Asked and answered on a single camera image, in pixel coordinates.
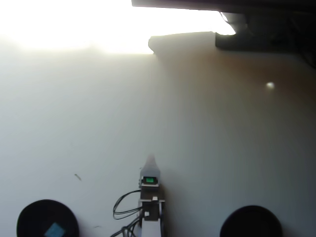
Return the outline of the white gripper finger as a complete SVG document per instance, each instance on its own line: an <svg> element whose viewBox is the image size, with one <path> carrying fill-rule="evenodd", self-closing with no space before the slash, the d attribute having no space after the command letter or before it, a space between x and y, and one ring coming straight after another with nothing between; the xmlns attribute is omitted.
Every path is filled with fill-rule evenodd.
<svg viewBox="0 0 316 237"><path fill-rule="evenodd" d="M154 155L149 155L140 171L140 177L160 177L160 169Z"/></svg>

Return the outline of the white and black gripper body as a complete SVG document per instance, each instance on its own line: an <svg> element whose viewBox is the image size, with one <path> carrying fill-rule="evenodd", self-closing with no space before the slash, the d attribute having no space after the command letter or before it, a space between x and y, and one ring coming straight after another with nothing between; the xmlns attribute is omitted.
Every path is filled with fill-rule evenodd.
<svg viewBox="0 0 316 237"><path fill-rule="evenodd" d="M163 199L160 180L155 176L140 176L140 199Z"/></svg>

